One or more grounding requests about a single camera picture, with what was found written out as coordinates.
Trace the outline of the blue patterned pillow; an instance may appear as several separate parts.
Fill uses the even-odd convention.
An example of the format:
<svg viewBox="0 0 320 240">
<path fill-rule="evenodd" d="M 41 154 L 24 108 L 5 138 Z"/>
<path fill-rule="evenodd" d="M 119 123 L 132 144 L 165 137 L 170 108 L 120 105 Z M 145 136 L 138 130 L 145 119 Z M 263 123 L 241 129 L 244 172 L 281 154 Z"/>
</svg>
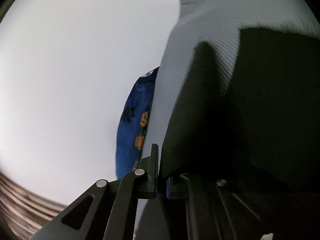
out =
<svg viewBox="0 0 320 240">
<path fill-rule="evenodd" d="M 116 176 L 122 179 L 139 166 L 159 68 L 133 85 L 120 117 L 116 137 Z"/>
</svg>

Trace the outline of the grey textured mattress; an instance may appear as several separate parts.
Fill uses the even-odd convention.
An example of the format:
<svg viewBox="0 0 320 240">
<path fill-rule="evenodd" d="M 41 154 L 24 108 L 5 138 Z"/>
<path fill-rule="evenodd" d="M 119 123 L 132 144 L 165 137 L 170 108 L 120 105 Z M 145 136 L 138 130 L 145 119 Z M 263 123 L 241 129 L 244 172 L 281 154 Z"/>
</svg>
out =
<svg viewBox="0 0 320 240">
<path fill-rule="evenodd" d="M 304 0 L 180 0 L 143 155 L 137 239 L 319 239 L 319 23 Z"/>
</svg>

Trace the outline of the beige curtain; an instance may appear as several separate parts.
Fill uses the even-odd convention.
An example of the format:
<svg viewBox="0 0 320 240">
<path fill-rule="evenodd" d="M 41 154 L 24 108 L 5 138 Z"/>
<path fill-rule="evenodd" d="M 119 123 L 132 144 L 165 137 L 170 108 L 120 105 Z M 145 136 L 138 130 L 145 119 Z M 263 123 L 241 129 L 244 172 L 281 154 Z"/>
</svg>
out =
<svg viewBox="0 0 320 240">
<path fill-rule="evenodd" d="M 1 215 L 18 239 L 30 239 L 65 208 L 1 174 Z"/>
</svg>

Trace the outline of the black pants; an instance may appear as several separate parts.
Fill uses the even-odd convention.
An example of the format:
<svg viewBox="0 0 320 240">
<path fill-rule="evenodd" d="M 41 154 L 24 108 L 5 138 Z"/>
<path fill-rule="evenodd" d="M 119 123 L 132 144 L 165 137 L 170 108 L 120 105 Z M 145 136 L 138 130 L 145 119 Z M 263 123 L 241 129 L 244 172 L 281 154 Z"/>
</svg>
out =
<svg viewBox="0 0 320 240">
<path fill-rule="evenodd" d="M 199 43 L 162 145 L 138 239 L 319 239 L 319 39 L 240 31 L 220 87 Z"/>
</svg>

